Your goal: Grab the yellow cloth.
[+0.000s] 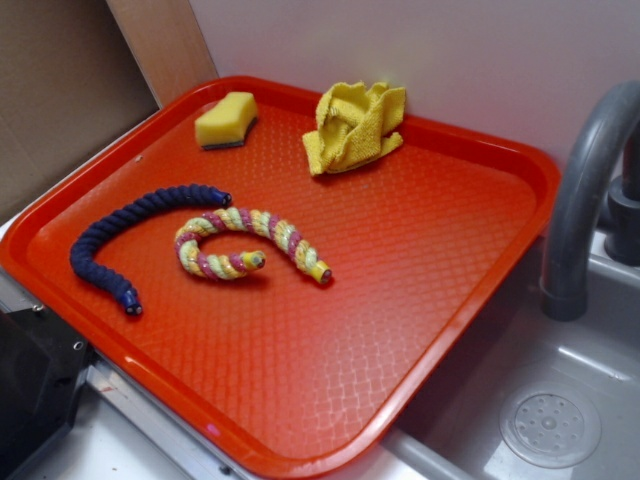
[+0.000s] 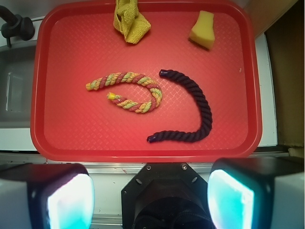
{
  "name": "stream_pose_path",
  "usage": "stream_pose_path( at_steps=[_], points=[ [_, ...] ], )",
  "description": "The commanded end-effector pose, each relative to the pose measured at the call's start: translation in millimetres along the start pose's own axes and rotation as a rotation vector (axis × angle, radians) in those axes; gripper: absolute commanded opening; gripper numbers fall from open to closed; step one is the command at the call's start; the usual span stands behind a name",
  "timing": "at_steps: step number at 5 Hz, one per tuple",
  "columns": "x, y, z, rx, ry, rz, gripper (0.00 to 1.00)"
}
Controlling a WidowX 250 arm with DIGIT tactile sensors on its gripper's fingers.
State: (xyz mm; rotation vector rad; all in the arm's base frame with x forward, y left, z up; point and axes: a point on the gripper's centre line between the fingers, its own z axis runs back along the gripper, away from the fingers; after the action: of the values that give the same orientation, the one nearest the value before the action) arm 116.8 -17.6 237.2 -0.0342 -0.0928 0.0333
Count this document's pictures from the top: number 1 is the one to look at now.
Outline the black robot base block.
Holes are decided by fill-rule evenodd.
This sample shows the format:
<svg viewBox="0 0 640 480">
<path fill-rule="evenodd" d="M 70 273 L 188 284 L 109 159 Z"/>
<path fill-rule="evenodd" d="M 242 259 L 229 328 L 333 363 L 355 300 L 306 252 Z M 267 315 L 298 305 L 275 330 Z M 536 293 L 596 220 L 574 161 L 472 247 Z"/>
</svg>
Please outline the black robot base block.
<svg viewBox="0 0 640 480">
<path fill-rule="evenodd" d="M 72 429 L 88 340 L 50 309 L 1 315 L 1 477 L 14 479 Z"/>
</svg>

